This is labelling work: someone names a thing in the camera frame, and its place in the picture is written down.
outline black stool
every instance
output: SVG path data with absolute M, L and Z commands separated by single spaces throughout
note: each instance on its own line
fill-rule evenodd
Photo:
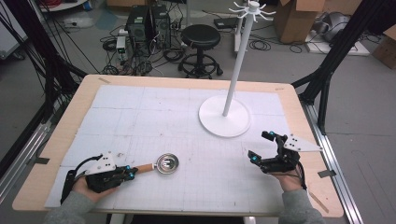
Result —
M 220 33 L 215 28 L 208 25 L 191 25 L 181 32 L 181 40 L 193 49 L 197 49 L 196 54 L 186 56 L 178 65 L 178 71 L 187 73 L 186 77 L 209 77 L 215 70 L 218 76 L 223 74 L 220 65 L 214 58 L 204 54 L 204 50 L 213 49 L 220 42 Z M 188 62 L 191 57 L 196 57 L 196 62 Z

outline white pole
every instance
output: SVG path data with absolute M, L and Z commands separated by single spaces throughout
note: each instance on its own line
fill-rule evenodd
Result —
M 257 4 L 256 5 L 252 3 L 256 3 L 256 2 L 250 3 L 249 10 L 255 11 L 258 8 L 257 5 L 259 4 L 256 3 Z M 236 81 L 238 80 L 239 72 L 241 71 L 242 61 L 244 60 L 245 51 L 248 46 L 248 38 L 250 36 L 251 27 L 253 26 L 253 17 L 254 17 L 253 14 L 250 13 L 247 14 L 247 21 L 245 22 L 244 33 L 242 34 L 241 45 L 239 46 L 238 55 L 236 56 L 235 67 L 233 68 L 233 77 L 231 79 L 230 89 L 228 89 L 227 100 L 225 102 L 224 111 L 222 114 L 222 116 L 224 117 L 228 116 L 228 111 L 230 110 L 230 104 L 231 104 L 231 100 L 233 99 L 233 92 L 235 90 Z

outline wire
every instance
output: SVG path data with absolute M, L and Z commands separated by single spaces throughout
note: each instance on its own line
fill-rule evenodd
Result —
M 168 49 L 163 52 L 163 57 L 166 59 L 166 61 L 170 63 L 177 62 L 178 60 L 182 59 L 184 56 L 184 50 L 180 49 Z

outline computer tower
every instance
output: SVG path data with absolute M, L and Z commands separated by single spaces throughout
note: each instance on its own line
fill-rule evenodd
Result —
M 169 17 L 166 5 L 157 5 L 151 7 L 154 35 L 157 44 L 163 49 L 171 48 L 171 19 Z
M 132 6 L 125 25 L 132 43 L 149 42 L 153 38 L 153 29 L 148 6 Z

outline aluminum rail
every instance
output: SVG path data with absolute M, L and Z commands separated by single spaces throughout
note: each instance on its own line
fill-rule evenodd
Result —
M 337 190 L 338 197 L 344 207 L 346 216 L 351 224 L 362 224 L 361 214 L 358 210 L 355 201 L 353 200 L 352 194 L 347 186 L 347 182 L 344 178 L 344 174 L 338 164 L 337 158 L 332 150 L 329 138 L 323 135 L 318 126 L 318 112 L 313 105 L 305 105 L 302 103 L 303 110 L 308 118 L 311 125 L 311 130 L 314 132 L 314 136 L 317 139 L 318 144 L 323 147 L 322 156 L 325 160 L 329 171 L 335 171 L 336 175 L 332 176 L 332 182 Z

